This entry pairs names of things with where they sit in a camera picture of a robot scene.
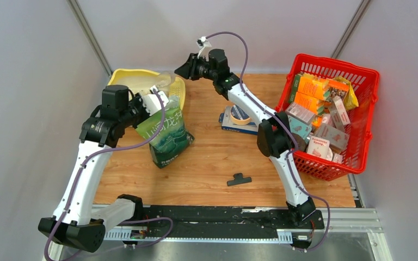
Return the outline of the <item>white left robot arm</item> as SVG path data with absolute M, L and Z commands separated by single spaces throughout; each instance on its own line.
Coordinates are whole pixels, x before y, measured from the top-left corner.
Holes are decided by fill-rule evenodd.
M 115 226 L 127 221 L 136 226 L 145 212 L 140 197 L 122 194 L 110 205 L 94 212 L 93 200 L 104 169 L 125 130 L 134 128 L 150 116 L 165 115 L 169 99 L 165 92 L 150 88 L 142 96 L 124 85 L 109 85 L 102 90 L 101 104 L 82 124 L 76 165 L 59 205 L 51 217 L 43 217 L 38 230 L 48 242 L 96 252 Z

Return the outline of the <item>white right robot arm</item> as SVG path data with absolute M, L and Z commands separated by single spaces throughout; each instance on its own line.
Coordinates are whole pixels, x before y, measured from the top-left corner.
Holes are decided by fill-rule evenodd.
M 316 211 L 310 194 L 305 190 L 293 159 L 298 148 L 285 113 L 277 113 L 262 103 L 248 90 L 240 77 L 231 72 L 228 59 L 222 49 L 209 51 L 208 57 L 191 53 L 175 74 L 184 79 L 211 80 L 216 92 L 240 107 L 257 125 L 257 146 L 273 163 L 284 191 L 291 225 L 304 227 Z

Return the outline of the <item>clear plastic scoop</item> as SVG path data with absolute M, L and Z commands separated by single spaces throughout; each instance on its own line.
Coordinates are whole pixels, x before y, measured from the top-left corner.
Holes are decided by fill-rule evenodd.
M 176 74 L 173 72 L 162 72 L 157 75 L 155 86 L 167 96 L 177 96 L 180 94 L 180 87 L 176 83 Z

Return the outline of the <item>black bag clip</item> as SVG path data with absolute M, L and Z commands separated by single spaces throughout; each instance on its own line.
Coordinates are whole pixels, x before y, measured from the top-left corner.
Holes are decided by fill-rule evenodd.
M 227 186 L 232 187 L 235 185 L 247 184 L 251 182 L 252 182 L 251 177 L 244 177 L 242 173 L 236 173 L 233 175 L 233 179 L 227 181 Z

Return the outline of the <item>green cat litter bag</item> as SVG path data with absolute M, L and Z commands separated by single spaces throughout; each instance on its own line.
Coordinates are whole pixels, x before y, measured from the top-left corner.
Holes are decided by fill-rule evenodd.
M 158 135 L 149 142 L 154 164 L 162 169 L 174 161 L 194 141 L 186 129 L 177 96 L 172 95 L 165 106 L 165 119 Z

